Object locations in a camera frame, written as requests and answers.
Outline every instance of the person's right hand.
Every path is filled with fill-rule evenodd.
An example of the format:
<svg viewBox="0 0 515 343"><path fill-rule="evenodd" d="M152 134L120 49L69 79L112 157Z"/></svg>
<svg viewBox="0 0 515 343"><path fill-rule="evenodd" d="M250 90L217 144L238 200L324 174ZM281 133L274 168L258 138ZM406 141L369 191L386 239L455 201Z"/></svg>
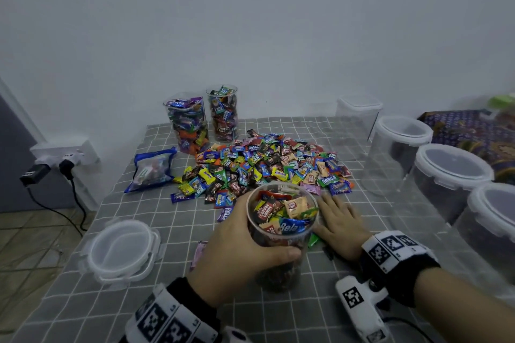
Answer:
<svg viewBox="0 0 515 343"><path fill-rule="evenodd" d="M372 234L364 227L356 208L326 193L317 198L317 202L327 227L318 224L314 232L340 256L351 262L357 261L361 246Z"/></svg>

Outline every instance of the wall socket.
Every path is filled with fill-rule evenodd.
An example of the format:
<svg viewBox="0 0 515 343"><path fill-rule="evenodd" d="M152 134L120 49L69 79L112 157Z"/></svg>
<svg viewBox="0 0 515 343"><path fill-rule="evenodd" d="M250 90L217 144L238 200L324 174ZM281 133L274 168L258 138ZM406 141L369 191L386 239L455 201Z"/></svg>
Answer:
<svg viewBox="0 0 515 343"><path fill-rule="evenodd" d="M69 137L39 143L30 148L30 151L35 156L36 162L39 160L48 162L50 158L54 159L51 161L59 164L66 154L79 154L81 165L93 164L99 160L91 142L85 137Z"/></svg>

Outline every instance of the person's hand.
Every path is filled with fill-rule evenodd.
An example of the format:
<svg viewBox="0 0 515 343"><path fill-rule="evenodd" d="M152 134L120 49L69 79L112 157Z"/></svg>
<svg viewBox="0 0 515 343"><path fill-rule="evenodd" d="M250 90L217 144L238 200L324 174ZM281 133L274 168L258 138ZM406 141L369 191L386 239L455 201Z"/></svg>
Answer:
<svg viewBox="0 0 515 343"><path fill-rule="evenodd" d="M261 247L247 228L247 200L236 201L231 215L214 231L196 268L187 276L192 289L211 307L231 298L258 272L293 262L302 252L295 247Z"/></svg>
<svg viewBox="0 0 515 343"><path fill-rule="evenodd" d="M372 234L364 227L356 208L326 193L317 198L317 202L327 227L318 224L313 228L314 232L340 256L351 262L357 261L361 246Z"/></svg>

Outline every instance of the gray door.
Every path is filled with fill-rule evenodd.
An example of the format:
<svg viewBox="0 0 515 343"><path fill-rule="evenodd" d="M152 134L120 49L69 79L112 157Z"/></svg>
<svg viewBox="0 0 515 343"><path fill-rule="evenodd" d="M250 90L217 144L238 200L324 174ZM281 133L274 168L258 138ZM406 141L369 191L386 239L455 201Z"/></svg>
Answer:
<svg viewBox="0 0 515 343"><path fill-rule="evenodd" d="M20 176L34 164L29 151L34 144L34 138L0 96L0 213L41 209L20 182ZM31 190L35 199L49 208L75 206L72 188L58 170L52 170Z"/></svg>

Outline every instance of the round plastic container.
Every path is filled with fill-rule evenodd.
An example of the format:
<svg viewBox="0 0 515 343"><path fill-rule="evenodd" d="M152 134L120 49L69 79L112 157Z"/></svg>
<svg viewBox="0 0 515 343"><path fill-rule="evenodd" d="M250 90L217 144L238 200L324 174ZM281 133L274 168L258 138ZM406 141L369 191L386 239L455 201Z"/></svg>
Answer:
<svg viewBox="0 0 515 343"><path fill-rule="evenodd" d="M148 276L161 256L158 230L137 220L114 223L102 230L81 251L87 255L79 263L82 273L93 272L102 284L140 281Z"/></svg>
<svg viewBox="0 0 515 343"><path fill-rule="evenodd" d="M255 189L247 201L247 220L249 232L254 241L262 247L294 246L302 250L304 255L307 250L307 243L310 239L314 223L301 233L289 235L277 235L264 231L256 224L251 216L258 203L258 194L261 190L280 192L281 190L295 191L300 196L307 198L308 208L318 207L317 201L305 189L291 183L273 181L263 184ZM256 282L265 290L271 292L282 292L294 287L300 279L300 265L302 258L294 262L286 263L262 271L256 276Z"/></svg>
<svg viewBox="0 0 515 343"><path fill-rule="evenodd" d="M417 150L431 142L433 130L416 119L393 115L379 118L375 131L362 185L365 190L385 196L399 190Z"/></svg>
<svg viewBox="0 0 515 343"><path fill-rule="evenodd" d="M336 103L337 129L341 131L335 131L334 149L346 148L355 159L363 157L370 148L370 135L383 104L368 94L345 95Z"/></svg>
<svg viewBox="0 0 515 343"><path fill-rule="evenodd" d="M416 155L406 182L413 182L443 219L454 224L470 191L493 180L493 169L476 155L451 145L428 144Z"/></svg>
<svg viewBox="0 0 515 343"><path fill-rule="evenodd" d="M515 186L488 183L475 188L455 223L463 239L515 284Z"/></svg>
<svg viewBox="0 0 515 343"><path fill-rule="evenodd" d="M206 90L211 118L218 141L230 142L238 137L235 86L211 86Z"/></svg>
<svg viewBox="0 0 515 343"><path fill-rule="evenodd" d="M174 106L175 99L190 103L185 107ZM190 155L205 151L209 145L209 135L203 97L192 92L179 92L165 100L163 105L174 128L179 150Z"/></svg>

